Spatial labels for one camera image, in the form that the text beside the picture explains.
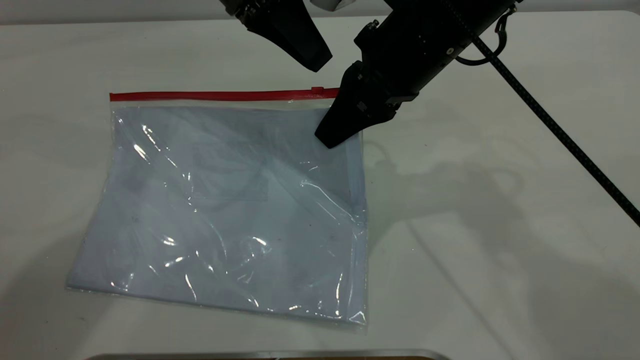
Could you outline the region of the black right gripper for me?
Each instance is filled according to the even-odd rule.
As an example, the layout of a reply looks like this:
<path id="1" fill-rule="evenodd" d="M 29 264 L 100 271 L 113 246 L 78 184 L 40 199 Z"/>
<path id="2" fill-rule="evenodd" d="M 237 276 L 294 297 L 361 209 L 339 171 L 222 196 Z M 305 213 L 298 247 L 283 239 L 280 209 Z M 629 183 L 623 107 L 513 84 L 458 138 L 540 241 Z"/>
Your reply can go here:
<path id="1" fill-rule="evenodd" d="M 420 90 L 450 63 L 489 63 L 506 47 L 506 21 L 517 10 L 514 0 L 389 0 L 391 13 L 371 22 L 354 39 L 362 60 L 343 73 L 336 98 L 315 130 L 333 149 L 371 126 L 392 120 L 400 103 Z M 494 25 L 498 48 L 483 58 L 461 57 Z"/>

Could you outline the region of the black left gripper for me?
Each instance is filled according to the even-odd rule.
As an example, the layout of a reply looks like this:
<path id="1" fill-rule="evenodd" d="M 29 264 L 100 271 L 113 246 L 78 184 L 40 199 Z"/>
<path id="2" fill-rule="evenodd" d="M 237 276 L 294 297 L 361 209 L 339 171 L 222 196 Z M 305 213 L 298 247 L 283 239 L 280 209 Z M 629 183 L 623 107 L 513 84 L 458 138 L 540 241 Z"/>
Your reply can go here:
<path id="1" fill-rule="evenodd" d="M 302 0 L 220 0 L 227 14 L 317 73 L 333 55 Z"/>

